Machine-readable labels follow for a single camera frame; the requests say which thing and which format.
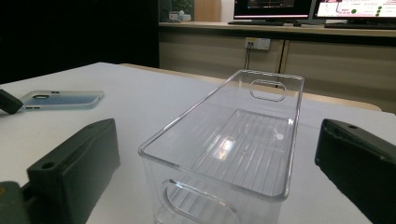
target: computer monitor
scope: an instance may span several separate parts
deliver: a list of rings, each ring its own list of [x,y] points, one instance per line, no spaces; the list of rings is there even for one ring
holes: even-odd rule
[[[396,22],[394,0],[317,0],[314,19],[350,23]]]
[[[234,20],[305,20],[311,0],[235,0]]]

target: plastic storage box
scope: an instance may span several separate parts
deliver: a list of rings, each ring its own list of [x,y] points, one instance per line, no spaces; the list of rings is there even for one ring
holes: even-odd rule
[[[304,79],[240,70],[139,148],[156,223],[276,223]]]

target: phone case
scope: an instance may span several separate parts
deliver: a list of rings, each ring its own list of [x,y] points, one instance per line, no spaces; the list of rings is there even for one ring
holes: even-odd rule
[[[90,109],[105,96],[103,91],[31,91],[22,96],[22,110]]]

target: white table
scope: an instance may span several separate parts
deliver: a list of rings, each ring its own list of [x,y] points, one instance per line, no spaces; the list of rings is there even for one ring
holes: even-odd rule
[[[16,97],[33,90],[97,91],[105,98],[89,110],[0,112],[0,181],[24,185],[26,169],[84,126],[114,118],[121,167],[92,211],[88,223],[153,223],[139,146],[219,84],[109,63],[8,83]],[[314,164],[320,124],[338,119],[396,145],[394,114],[303,99],[290,196],[279,224],[370,223]]]

